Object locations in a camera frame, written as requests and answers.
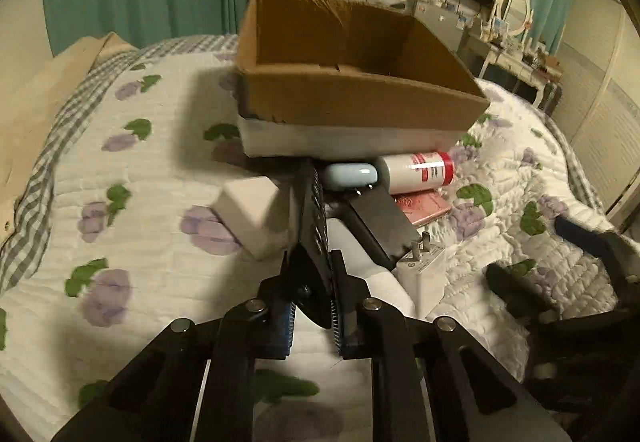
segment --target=purple flower pattern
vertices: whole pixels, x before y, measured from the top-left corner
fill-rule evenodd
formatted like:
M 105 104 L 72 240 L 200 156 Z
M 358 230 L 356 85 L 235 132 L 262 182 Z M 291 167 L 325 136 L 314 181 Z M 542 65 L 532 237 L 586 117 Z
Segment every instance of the purple flower pattern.
M 509 120 L 500 117 L 490 118 L 486 123 L 491 127 L 513 127 L 513 124 Z
M 242 141 L 239 138 L 216 141 L 211 159 L 216 162 L 225 162 L 244 169 L 248 169 L 250 163 L 249 157 L 244 154 Z
M 536 273 L 538 276 L 533 283 L 542 290 L 545 296 L 551 297 L 553 288 L 561 279 L 558 272 L 546 267 L 536 267 Z
M 82 208 L 82 218 L 78 221 L 78 231 L 82 239 L 92 243 L 107 226 L 108 209 L 105 202 L 91 202 Z
M 569 212 L 566 203 L 558 197 L 542 195 L 538 199 L 538 210 L 546 219 L 553 219 L 556 216 L 565 216 Z
M 449 157 L 453 160 L 454 166 L 457 166 L 478 157 L 478 148 L 474 146 L 453 146 L 449 150 Z
M 484 96 L 492 102 L 504 102 L 502 96 L 491 88 L 485 88 L 482 92 L 484 92 Z
M 230 50 L 223 50 L 221 52 L 215 52 L 213 56 L 217 60 L 234 60 L 236 59 L 236 53 Z
M 283 400 L 255 420 L 255 442 L 327 440 L 337 442 L 344 419 L 332 408 L 303 400 Z
M 458 241 L 477 234 L 484 227 L 484 212 L 472 203 L 462 203 L 451 210 L 451 216 L 456 223 L 456 237 Z
M 128 99 L 130 96 L 135 95 L 141 87 L 142 83 L 139 80 L 123 84 L 116 90 L 116 98 L 118 100 Z
M 92 326 L 110 327 L 122 323 L 130 297 L 131 285 L 126 270 L 101 270 L 82 297 L 80 310 Z
M 558 154 L 558 148 L 556 147 L 556 145 L 553 142 L 551 142 L 550 139 L 545 137 L 545 138 L 543 138 L 543 140 L 545 141 L 545 144 L 549 148 L 549 151 L 550 151 L 550 153 L 552 155 Z
M 227 255 L 241 248 L 236 237 L 210 207 L 194 205 L 185 211 L 180 230 L 189 235 L 195 247 L 209 254 Z
M 225 91 L 236 91 L 240 75 L 238 72 L 228 72 L 220 78 L 218 85 Z
M 527 147 L 522 152 L 522 162 L 520 163 L 520 166 L 532 166 L 536 169 L 542 168 L 540 166 L 540 161 L 538 160 L 538 155 L 536 155 L 536 152 L 530 147 Z
M 121 133 L 119 135 L 109 137 L 102 145 L 102 151 L 108 151 L 110 153 L 123 151 L 125 149 L 132 148 L 135 143 L 135 135 L 133 135 L 132 133 Z

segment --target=white power adapter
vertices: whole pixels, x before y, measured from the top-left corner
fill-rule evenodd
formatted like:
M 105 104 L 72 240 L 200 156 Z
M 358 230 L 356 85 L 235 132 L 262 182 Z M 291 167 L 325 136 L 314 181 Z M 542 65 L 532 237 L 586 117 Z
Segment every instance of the white power adapter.
M 377 297 L 396 307 L 406 317 L 415 315 L 414 302 L 388 269 L 373 263 L 369 254 L 351 234 L 347 226 L 337 218 L 326 221 L 329 248 L 342 252 L 347 274 L 364 279 L 372 297 Z
M 428 232 L 422 233 L 422 241 L 412 241 L 411 252 L 396 265 L 393 274 L 415 304 L 416 317 L 424 319 L 444 296 L 447 285 L 445 276 L 444 247 L 431 242 Z

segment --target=red and white spray can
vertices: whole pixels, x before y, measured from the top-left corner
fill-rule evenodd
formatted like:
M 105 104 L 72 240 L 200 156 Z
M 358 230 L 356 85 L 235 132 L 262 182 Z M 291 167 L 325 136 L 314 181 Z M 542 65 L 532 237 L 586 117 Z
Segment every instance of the red and white spray can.
M 379 157 L 378 180 L 392 195 L 447 186 L 453 180 L 453 161 L 446 153 L 412 153 Z

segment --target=screw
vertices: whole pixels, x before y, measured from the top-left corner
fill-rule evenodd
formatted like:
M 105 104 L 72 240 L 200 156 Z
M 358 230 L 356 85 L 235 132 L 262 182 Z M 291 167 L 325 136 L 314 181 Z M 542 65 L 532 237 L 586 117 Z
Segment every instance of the screw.
M 250 299 L 244 304 L 244 306 L 247 310 L 255 314 L 257 314 L 258 312 L 262 312 L 263 310 L 265 310 L 265 308 L 267 308 L 267 304 L 261 299 Z
M 382 308 L 382 301 L 374 297 L 367 297 L 362 300 L 362 308 L 364 308 L 364 310 L 371 310 L 372 312 L 375 312 Z
M 171 329 L 176 333 L 180 334 L 182 332 L 186 332 L 191 327 L 191 320 L 186 317 L 179 317 L 178 319 L 174 319 L 171 321 Z
M 311 295 L 311 289 L 308 285 L 304 285 L 298 289 L 298 297 L 301 299 L 307 299 Z
M 443 332 L 453 332 L 456 329 L 456 322 L 451 317 L 440 317 L 437 324 Z

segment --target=bed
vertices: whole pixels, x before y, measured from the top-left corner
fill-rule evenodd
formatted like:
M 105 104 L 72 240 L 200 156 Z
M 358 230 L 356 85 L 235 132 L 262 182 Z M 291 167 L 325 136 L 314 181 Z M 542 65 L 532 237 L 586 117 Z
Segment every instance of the bed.
M 34 442 L 50 440 L 174 318 L 220 317 L 279 271 L 278 256 L 254 261 L 209 207 L 225 181 L 252 175 L 235 128 L 236 41 L 196 36 L 119 53 L 57 115 L 0 251 L 0 396 Z M 612 226 L 553 122 L 478 84 L 491 106 L 450 151 L 456 176 L 442 193 L 454 208 L 428 226 L 446 246 L 448 285 L 426 319 L 455 317 L 522 378 L 526 331 L 482 268 L 509 266 L 564 317 L 607 311 L 615 296 L 602 267 L 550 220 Z M 348 269 L 411 313 L 388 271 Z M 292 356 L 258 366 L 304 385 L 258 403 L 256 441 L 370 440 L 368 362 L 339 359 L 302 313 Z

